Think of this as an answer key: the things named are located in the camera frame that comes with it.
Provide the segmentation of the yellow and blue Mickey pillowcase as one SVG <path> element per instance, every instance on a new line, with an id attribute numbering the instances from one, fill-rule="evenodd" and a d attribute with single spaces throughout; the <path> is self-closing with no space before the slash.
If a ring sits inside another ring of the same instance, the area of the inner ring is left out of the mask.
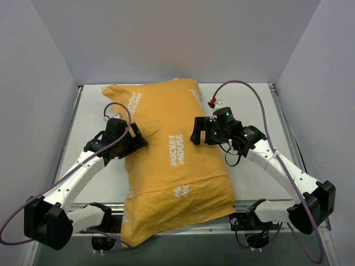
<path id="1" fill-rule="evenodd" d="M 123 241 L 135 247 L 159 232 L 234 212 L 234 189 L 220 148 L 190 141 L 195 118 L 204 115 L 194 79 L 112 84 L 102 93 L 148 142 L 125 158 Z"/>

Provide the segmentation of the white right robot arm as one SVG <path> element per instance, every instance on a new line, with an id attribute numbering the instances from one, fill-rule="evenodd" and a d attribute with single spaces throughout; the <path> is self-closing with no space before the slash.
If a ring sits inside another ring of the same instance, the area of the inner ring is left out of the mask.
<path id="1" fill-rule="evenodd" d="M 290 223 L 298 231 L 311 234 L 334 210 L 336 187 L 306 174 L 277 150 L 268 137 L 254 126 L 243 126 L 229 106 L 213 104 L 205 119 L 207 135 L 229 145 L 232 151 L 259 165 L 289 194 L 289 201 L 263 200 L 246 215 L 254 229 L 266 222 Z"/>

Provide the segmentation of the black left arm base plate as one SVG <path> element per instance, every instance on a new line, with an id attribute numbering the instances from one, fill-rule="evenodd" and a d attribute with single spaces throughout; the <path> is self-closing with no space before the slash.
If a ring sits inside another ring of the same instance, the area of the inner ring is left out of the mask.
<path id="1" fill-rule="evenodd" d="M 92 247 L 95 250 L 112 250 L 114 246 L 118 243 L 118 241 L 116 239 L 113 239 L 112 237 L 106 236 L 105 234 L 120 238 L 122 220 L 123 212 L 112 211 L 111 215 L 104 216 L 103 221 L 100 225 L 90 227 L 90 231 L 97 231 L 97 234 L 99 235 L 98 237 L 92 236 Z"/>

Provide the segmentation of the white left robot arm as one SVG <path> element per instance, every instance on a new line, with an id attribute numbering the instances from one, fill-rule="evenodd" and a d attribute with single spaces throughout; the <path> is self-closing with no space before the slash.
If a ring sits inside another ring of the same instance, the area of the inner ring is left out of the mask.
<path id="1" fill-rule="evenodd" d="M 71 211 L 77 196 L 107 164 L 147 147 L 136 123 L 111 118 L 105 130 L 87 142 L 78 159 L 48 192 L 31 197 L 24 208 L 24 235 L 54 250 L 62 249 L 73 234 L 88 229 L 108 231 L 112 210 L 102 203 L 89 203 Z"/>

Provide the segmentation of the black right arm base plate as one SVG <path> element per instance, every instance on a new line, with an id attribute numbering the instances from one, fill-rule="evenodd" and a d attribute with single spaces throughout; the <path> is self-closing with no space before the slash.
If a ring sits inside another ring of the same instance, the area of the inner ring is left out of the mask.
<path id="1" fill-rule="evenodd" d="M 278 222 L 261 222 L 251 211 L 232 213 L 229 222 L 240 247 L 260 252 L 271 244 L 282 227 Z"/>

